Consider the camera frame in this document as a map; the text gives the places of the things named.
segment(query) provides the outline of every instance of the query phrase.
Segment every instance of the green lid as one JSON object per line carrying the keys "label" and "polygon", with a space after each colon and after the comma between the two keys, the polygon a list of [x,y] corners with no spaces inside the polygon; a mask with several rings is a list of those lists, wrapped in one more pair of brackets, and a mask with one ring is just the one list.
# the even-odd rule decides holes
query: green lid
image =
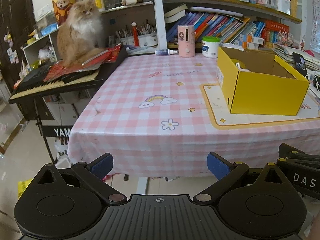
{"label": "green lid", "polygon": [[208,41],[208,42],[220,42],[220,38],[213,37],[213,36],[204,36],[202,40]]}

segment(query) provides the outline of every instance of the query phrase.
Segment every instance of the door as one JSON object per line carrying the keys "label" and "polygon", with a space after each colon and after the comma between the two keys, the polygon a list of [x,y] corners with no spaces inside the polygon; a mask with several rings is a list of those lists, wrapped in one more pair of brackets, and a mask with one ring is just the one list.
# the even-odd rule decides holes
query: door
{"label": "door", "polygon": [[[33,31],[35,24],[32,0],[0,0],[0,69],[10,92],[13,91],[14,84],[20,79],[21,60],[24,58],[20,48],[26,44],[29,39],[28,34]],[[17,51],[19,63],[11,64],[7,54],[10,47],[7,42],[4,42],[4,36],[8,31],[14,43],[12,51]],[[53,120],[42,98],[37,98],[36,101],[41,119]],[[18,107],[26,120],[36,119],[32,100],[21,102]]]}

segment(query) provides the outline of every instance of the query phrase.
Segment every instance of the crosshair marking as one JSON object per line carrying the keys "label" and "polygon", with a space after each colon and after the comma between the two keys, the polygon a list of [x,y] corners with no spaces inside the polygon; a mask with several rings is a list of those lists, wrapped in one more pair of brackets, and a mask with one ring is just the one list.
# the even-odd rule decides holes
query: crosshair marking
{"label": "crosshair marking", "polygon": [[155,199],[155,201],[157,201],[158,203],[162,203],[163,201],[165,201],[163,198],[157,198],[157,199]]}

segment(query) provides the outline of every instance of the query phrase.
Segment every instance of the cloud print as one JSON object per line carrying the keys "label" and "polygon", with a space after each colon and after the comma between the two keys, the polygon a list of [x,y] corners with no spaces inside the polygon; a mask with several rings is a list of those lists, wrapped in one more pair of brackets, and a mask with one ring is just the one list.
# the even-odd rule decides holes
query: cloud print
{"label": "cloud print", "polygon": [[139,108],[147,108],[147,107],[152,107],[154,106],[155,104],[154,103],[151,103],[151,102],[142,102],[139,106]]}
{"label": "cloud print", "polygon": [[174,98],[164,98],[161,101],[161,105],[167,105],[167,104],[171,104],[171,103],[176,103],[178,100],[174,99]]}

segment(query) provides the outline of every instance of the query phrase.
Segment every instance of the blue gripper pad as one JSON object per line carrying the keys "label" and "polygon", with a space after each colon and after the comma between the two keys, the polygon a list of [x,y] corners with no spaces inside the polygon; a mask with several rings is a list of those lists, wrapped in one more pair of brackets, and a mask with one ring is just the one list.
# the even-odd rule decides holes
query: blue gripper pad
{"label": "blue gripper pad", "polygon": [[214,152],[208,154],[207,166],[209,171],[216,176],[217,179],[222,179],[230,171],[233,170],[233,164],[217,155]]}
{"label": "blue gripper pad", "polygon": [[89,163],[86,168],[99,179],[103,179],[113,168],[113,157],[110,153],[105,153]]}

